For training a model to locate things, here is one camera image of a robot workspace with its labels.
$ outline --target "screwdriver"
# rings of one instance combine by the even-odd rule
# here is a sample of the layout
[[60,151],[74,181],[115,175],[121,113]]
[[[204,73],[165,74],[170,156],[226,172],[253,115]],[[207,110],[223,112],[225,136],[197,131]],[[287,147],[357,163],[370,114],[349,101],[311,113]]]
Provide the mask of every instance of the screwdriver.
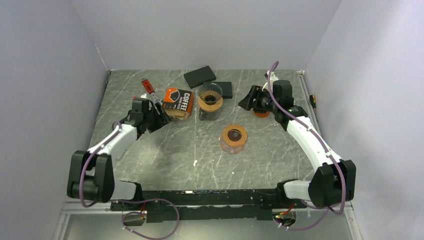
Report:
[[315,113],[315,117],[317,116],[317,101],[315,100],[315,95],[309,95],[309,102],[313,108],[313,112]]

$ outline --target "cardboard box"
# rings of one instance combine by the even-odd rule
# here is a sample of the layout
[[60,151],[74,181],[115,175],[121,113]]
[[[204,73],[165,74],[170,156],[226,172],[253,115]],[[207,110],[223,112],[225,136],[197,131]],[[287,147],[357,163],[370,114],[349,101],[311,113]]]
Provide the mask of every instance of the cardboard box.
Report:
[[192,113],[193,92],[168,87],[162,107],[170,117],[185,119]]

